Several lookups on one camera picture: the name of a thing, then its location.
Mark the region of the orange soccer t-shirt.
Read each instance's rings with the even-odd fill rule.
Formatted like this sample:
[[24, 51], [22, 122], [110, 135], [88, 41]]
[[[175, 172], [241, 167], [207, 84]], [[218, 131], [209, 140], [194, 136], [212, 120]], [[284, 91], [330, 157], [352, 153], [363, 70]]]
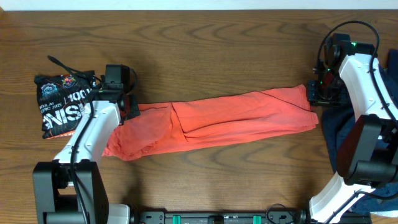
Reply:
[[104, 156], [143, 156], [228, 146], [309, 131], [318, 124], [303, 85], [188, 102], [139, 105], [112, 133]]

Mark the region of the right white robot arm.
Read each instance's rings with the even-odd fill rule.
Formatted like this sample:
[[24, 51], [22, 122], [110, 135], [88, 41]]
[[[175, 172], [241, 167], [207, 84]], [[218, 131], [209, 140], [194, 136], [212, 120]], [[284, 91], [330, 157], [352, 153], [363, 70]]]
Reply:
[[394, 200], [397, 194], [375, 190], [397, 182], [397, 106], [379, 71], [377, 47], [328, 39], [325, 58], [308, 87], [313, 106], [351, 106], [354, 124], [335, 154], [336, 171], [323, 190], [309, 201], [300, 218], [307, 223], [339, 223], [361, 198]]

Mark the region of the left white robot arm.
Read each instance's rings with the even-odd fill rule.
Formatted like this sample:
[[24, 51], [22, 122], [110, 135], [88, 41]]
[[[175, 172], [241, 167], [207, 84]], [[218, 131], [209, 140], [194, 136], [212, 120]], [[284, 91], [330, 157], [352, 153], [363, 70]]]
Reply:
[[39, 223], [133, 223], [131, 208], [110, 203], [99, 164], [112, 132], [129, 113], [122, 90], [93, 90], [66, 146], [32, 176]]

